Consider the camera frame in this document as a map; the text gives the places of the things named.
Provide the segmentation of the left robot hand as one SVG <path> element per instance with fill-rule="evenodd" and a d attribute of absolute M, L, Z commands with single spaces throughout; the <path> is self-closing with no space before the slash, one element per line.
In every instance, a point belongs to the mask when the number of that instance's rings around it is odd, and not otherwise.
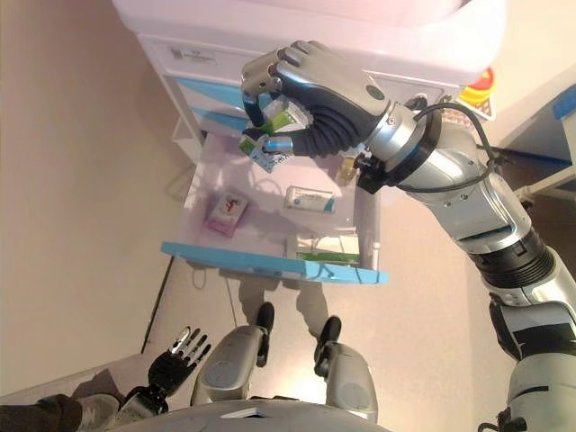
<path fill-rule="evenodd" d="M 211 345 L 200 328 L 185 327 L 148 369 L 148 384 L 164 397 L 172 396 L 208 355 Z"/>

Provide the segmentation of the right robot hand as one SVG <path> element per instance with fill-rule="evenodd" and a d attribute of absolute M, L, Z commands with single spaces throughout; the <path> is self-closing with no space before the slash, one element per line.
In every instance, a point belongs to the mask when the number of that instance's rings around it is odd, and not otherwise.
<path fill-rule="evenodd" d="M 312 158 L 366 141 L 390 106 L 390 99 L 360 67 L 314 40 L 297 40 L 248 62 L 241 70 L 241 92 L 253 124 L 246 134 L 261 141 L 264 152 Z M 292 132 L 262 131 L 262 94 L 294 101 L 309 113 L 311 123 Z"/>

